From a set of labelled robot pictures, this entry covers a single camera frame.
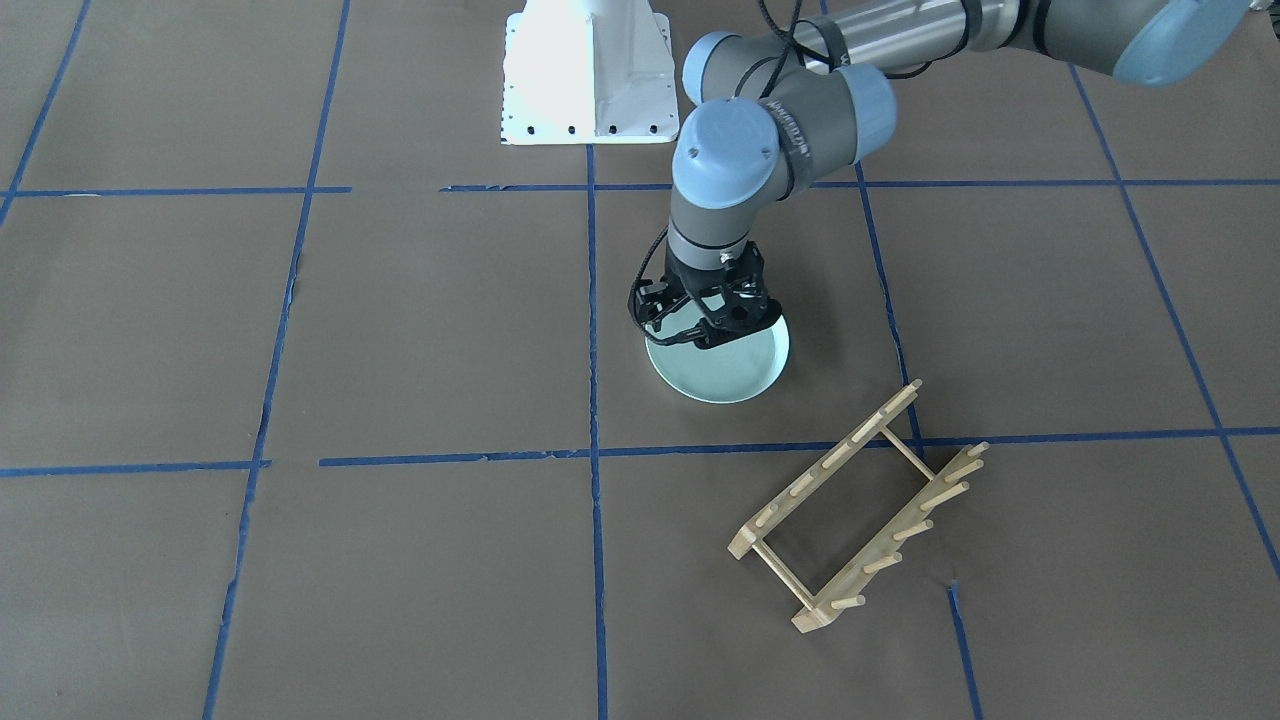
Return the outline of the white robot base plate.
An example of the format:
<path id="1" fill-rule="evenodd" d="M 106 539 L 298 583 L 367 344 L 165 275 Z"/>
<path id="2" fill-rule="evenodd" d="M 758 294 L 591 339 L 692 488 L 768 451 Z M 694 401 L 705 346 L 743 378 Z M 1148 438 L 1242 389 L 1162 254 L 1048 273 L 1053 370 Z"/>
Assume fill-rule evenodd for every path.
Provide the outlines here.
<path id="1" fill-rule="evenodd" d="M 527 1 L 504 28 L 500 141 L 668 143 L 678 137 L 669 18 L 648 1 Z"/>

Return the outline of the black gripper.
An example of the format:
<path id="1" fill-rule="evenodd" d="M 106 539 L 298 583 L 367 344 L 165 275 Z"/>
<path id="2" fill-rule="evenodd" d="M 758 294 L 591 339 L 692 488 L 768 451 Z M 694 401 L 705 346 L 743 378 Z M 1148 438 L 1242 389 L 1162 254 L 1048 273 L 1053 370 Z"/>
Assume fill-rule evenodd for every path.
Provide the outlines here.
<path id="1" fill-rule="evenodd" d="M 695 319 L 662 343 L 716 348 L 774 327 L 783 309 L 765 287 L 764 269 L 764 258 L 751 241 L 736 259 L 712 270 L 690 266 L 668 249 L 663 281 L 675 292 L 675 309 L 691 304 Z"/>

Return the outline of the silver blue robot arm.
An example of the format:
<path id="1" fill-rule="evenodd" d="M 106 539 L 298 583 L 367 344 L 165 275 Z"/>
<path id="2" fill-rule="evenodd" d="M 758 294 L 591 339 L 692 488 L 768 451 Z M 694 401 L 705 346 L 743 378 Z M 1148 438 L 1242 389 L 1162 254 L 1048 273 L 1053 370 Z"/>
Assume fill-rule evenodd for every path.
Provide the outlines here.
<path id="1" fill-rule="evenodd" d="M 1185 79 L 1225 44 L 1247 1 L 869 1 L 786 28 L 716 32 L 689 51 L 692 102 L 672 159 L 660 278 L 628 313 L 658 346 L 709 350 L 782 316 L 751 241 L 756 214 L 882 149 L 892 81 L 960 53 L 1019 47 L 1129 85 Z"/>

